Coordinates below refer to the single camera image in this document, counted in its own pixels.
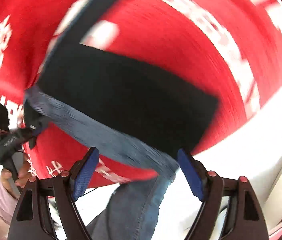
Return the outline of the person's left hand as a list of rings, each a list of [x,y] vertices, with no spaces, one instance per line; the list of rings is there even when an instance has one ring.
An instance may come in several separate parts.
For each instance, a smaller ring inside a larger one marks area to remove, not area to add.
[[[12,172],[12,165],[17,164],[17,176]],[[0,182],[4,189],[15,199],[21,195],[28,179],[32,176],[29,156],[26,153],[17,152],[12,156],[12,163],[4,165],[1,170]]]

